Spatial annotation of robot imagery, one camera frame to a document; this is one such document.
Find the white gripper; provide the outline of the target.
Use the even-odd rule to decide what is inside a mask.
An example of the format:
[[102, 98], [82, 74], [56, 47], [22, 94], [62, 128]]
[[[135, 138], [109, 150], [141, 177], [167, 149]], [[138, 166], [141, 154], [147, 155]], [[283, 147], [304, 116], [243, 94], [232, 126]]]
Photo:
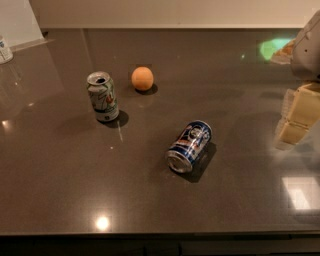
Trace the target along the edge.
[[320, 10], [295, 38], [291, 70], [301, 80], [313, 81], [284, 95], [275, 133], [281, 143], [298, 144], [320, 120]]

